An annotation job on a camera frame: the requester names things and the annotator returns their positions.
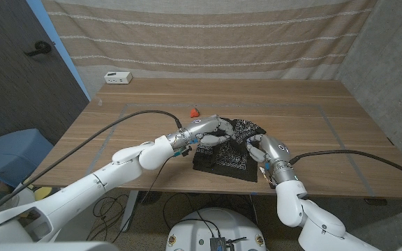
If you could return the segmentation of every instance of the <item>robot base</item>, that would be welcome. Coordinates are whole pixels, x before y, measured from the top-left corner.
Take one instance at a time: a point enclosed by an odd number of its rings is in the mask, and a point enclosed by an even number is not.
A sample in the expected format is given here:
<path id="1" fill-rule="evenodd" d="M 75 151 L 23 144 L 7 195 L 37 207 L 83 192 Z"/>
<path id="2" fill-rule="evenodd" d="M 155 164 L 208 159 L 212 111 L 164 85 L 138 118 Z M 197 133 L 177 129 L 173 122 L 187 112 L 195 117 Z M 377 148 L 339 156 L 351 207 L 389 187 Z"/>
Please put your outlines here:
<path id="1" fill-rule="evenodd" d="M 246 237 L 246 239 L 234 243 L 235 250 L 266 251 L 262 232 L 243 215 L 225 208 L 204 208 L 199 212 L 204 220 L 215 223 L 219 228 L 221 237 L 225 237 L 226 241 Z M 193 212 L 182 220 L 185 219 L 200 219 L 200 216 Z M 215 226 L 208 222 L 207 224 L 214 236 L 218 237 Z M 210 238 L 211 232 L 203 221 L 183 221 L 170 230 L 165 250 L 210 251 Z"/>

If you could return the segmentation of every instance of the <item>wooden table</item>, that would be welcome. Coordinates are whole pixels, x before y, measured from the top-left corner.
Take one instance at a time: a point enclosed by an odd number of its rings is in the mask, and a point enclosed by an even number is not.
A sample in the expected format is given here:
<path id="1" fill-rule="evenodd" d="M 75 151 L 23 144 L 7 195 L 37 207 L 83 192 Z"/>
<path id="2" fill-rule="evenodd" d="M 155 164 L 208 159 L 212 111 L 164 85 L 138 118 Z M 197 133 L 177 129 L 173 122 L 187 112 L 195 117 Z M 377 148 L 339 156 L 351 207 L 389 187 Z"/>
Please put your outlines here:
<path id="1" fill-rule="evenodd" d="M 133 79 L 127 85 L 105 85 L 75 120 L 34 174 L 69 152 L 103 126 L 144 109 L 161 109 L 190 123 L 190 110 L 246 119 L 282 140 L 292 156 L 311 151 L 366 151 L 402 165 L 402 155 L 345 87 L 337 81 L 246 79 Z M 63 187 L 110 162 L 129 146 L 174 132 L 174 120 L 162 114 L 131 118 L 88 143 L 35 182 Z M 258 183 L 192 169 L 194 152 L 171 159 L 153 190 L 275 195 L 258 174 Z M 402 172 L 359 155 L 322 155 L 301 159 L 295 171 L 315 196 L 402 198 Z M 145 171 L 123 184 L 147 190 L 157 174 Z"/>

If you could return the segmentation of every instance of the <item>black bandana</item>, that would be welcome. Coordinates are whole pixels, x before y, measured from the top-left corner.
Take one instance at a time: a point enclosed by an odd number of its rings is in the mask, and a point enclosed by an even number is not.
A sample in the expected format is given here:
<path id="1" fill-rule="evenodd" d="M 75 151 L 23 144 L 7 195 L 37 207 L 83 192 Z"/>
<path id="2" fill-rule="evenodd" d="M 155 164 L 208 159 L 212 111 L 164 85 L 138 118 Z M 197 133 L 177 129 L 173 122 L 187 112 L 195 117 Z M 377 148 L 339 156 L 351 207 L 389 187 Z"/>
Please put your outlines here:
<path id="1" fill-rule="evenodd" d="M 257 162 L 246 150 L 246 140 L 254 135 L 265 134 L 266 131 L 250 121 L 224 120 L 229 121 L 233 126 L 236 139 L 230 139 L 213 147 L 199 144 L 193 157 L 193 168 L 212 174 L 257 182 Z M 212 135 L 224 135 L 224 132 L 215 132 Z"/>

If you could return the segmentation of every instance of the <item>door handle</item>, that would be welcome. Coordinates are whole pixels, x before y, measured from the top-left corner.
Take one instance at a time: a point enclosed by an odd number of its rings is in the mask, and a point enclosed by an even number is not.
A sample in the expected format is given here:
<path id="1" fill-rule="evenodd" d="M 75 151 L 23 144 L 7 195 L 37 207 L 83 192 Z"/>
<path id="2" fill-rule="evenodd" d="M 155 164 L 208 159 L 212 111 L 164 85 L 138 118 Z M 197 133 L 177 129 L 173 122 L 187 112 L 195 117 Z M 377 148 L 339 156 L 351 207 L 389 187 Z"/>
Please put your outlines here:
<path id="1" fill-rule="evenodd" d="M 48 52 L 50 52 L 52 50 L 52 47 L 50 46 L 50 44 L 48 44 L 45 41 L 37 41 L 35 43 L 35 49 L 36 50 L 34 50 L 32 52 L 25 52 L 25 54 L 27 56 L 35 56 L 35 55 L 38 55 L 38 54 L 46 54 L 46 53 L 48 53 Z"/>

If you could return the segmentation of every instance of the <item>white robotic arm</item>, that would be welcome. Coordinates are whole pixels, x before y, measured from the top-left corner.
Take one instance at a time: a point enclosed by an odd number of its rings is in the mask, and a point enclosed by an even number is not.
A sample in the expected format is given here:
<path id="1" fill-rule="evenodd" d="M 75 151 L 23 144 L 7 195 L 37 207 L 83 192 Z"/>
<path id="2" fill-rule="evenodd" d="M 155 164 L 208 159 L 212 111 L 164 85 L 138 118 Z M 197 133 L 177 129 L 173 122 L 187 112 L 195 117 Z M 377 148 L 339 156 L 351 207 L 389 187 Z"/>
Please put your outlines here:
<path id="1" fill-rule="evenodd" d="M 260 142 L 260 148 L 251 142 Z M 277 214 L 289 227 L 303 227 L 299 243 L 305 250 L 378 250 L 345 231 L 344 224 L 311 200 L 303 200 L 304 184 L 291 168 L 290 152 L 285 144 L 266 135 L 256 135 L 247 142 L 251 157 L 269 163 L 271 181 L 277 183 Z"/>
<path id="2" fill-rule="evenodd" d="M 222 130 L 224 136 L 209 132 Z M 122 149 L 112 162 L 50 197 L 0 212 L 0 243 L 35 243 L 54 239 L 58 231 L 80 211 L 107 191 L 139 177 L 142 169 L 157 169 L 174 155 L 185 155 L 189 144 L 200 140 L 214 146 L 235 138 L 232 126 L 218 116 L 195 120 L 185 128 L 155 142 Z M 260 148 L 251 142 L 260 142 Z M 303 227 L 299 243 L 305 250 L 378 250 L 345 231 L 343 223 L 310 200 L 289 164 L 285 144 L 266 135 L 248 139 L 247 149 L 258 162 L 269 163 L 272 183 L 277 183 L 277 213 L 283 224 Z"/>
<path id="3" fill-rule="evenodd" d="M 208 132 L 224 130 L 226 136 L 206 137 Z M 142 168 L 153 170 L 175 155 L 186 153 L 189 144 L 202 139 L 215 145 L 233 137 L 232 126 L 218 116 L 196 120 L 187 127 L 155 142 L 122 149 L 112 156 L 112 162 L 81 178 L 59 192 L 30 204 L 0 212 L 0 243 L 51 241 L 58 231 L 80 211 L 94 203 L 107 191 L 132 181 L 142 174 Z"/>

